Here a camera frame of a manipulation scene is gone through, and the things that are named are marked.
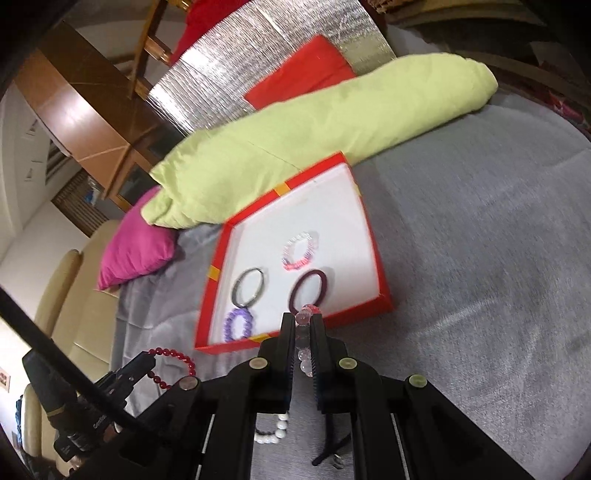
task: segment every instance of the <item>red pillow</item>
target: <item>red pillow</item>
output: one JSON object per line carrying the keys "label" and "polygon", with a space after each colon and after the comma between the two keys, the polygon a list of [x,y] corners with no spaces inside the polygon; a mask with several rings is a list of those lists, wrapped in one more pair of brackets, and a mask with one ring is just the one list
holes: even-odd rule
{"label": "red pillow", "polygon": [[177,63],[197,40],[248,2],[249,0],[195,0],[187,14],[187,27],[170,57],[170,64]]}
{"label": "red pillow", "polygon": [[278,70],[251,88],[244,98],[260,110],[305,93],[355,78],[351,66],[322,35],[302,45]]}

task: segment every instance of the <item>wooden chair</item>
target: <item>wooden chair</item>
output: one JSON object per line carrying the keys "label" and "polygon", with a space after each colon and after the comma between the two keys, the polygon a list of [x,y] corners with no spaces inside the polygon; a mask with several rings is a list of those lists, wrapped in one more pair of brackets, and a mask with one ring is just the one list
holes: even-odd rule
{"label": "wooden chair", "polygon": [[162,21],[168,4],[188,11],[192,0],[154,0],[144,25],[144,30],[139,37],[138,46],[135,50],[134,67],[131,72],[129,84],[129,98],[137,94],[143,100],[148,98],[148,92],[152,85],[144,77],[148,56],[170,66],[171,50],[156,37],[156,31]]}

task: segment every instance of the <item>yellow tape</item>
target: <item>yellow tape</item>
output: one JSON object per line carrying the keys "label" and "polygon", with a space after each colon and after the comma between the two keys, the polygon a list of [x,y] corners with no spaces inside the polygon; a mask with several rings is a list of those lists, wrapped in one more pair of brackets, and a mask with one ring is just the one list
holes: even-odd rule
{"label": "yellow tape", "polygon": [[209,265],[209,272],[207,272],[207,276],[213,281],[218,281],[220,278],[220,269],[214,267],[213,265]]}
{"label": "yellow tape", "polygon": [[260,335],[249,337],[248,339],[256,343],[263,343],[263,341],[267,340],[268,338],[271,338],[271,335],[268,335],[267,333],[262,333]]}
{"label": "yellow tape", "polygon": [[283,182],[283,183],[280,183],[273,190],[275,190],[275,192],[277,193],[277,195],[282,196],[282,195],[285,195],[287,192],[289,192],[291,190],[291,188],[289,188],[287,186],[287,183]]}

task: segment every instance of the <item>magenta pillow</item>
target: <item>magenta pillow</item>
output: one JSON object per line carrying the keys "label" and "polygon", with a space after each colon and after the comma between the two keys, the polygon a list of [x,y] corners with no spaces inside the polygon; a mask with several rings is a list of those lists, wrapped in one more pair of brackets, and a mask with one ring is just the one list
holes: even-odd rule
{"label": "magenta pillow", "polygon": [[177,231],[148,225],[140,215],[141,208],[159,189],[156,186],[146,192],[121,220],[100,262],[99,290],[155,272],[174,256]]}

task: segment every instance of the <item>screw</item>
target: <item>screw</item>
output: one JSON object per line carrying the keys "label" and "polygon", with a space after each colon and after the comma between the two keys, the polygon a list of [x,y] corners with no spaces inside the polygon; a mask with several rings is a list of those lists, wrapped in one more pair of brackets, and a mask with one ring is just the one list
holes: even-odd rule
{"label": "screw", "polygon": [[250,365],[250,367],[254,370],[262,370],[267,365],[269,365],[269,362],[267,362],[266,358],[256,356],[250,362],[248,362],[248,365]]}
{"label": "screw", "polygon": [[339,360],[339,366],[343,370],[353,370],[357,367],[357,360],[355,360],[355,358],[349,358],[346,356],[345,358],[341,358]]}
{"label": "screw", "polygon": [[199,384],[199,380],[195,377],[183,377],[178,382],[178,386],[182,390],[192,390]]}
{"label": "screw", "polygon": [[414,374],[409,377],[408,383],[414,388],[423,388],[427,386],[427,379],[422,375]]}

